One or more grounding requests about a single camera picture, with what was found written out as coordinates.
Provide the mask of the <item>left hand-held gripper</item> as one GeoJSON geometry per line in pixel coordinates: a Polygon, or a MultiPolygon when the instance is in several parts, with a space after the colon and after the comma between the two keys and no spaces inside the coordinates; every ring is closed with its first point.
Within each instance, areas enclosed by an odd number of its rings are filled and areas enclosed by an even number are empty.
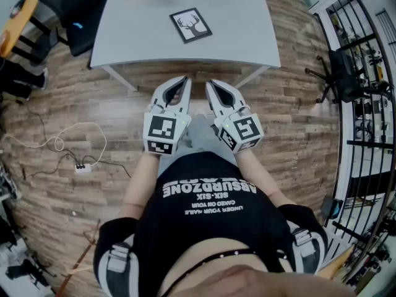
{"type": "Polygon", "coordinates": [[[191,117],[191,79],[179,76],[158,86],[149,111],[144,114],[144,150],[157,155],[174,155],[191,117]]]}

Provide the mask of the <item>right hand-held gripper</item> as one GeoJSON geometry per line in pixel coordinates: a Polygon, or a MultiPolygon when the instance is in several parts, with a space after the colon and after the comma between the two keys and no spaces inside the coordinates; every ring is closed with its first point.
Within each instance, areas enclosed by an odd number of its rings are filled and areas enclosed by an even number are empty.
{"type": "Polygon", "coordinates": [[[262,140],[264,133],[259,118],[256,113],[251,113],[237,88],[211,79],[205,83],[205,94],[215,115],[217,137],[233,154],[251,149],[262,140]],[[225,113],[227,108],[233,111],[225,113]]]}

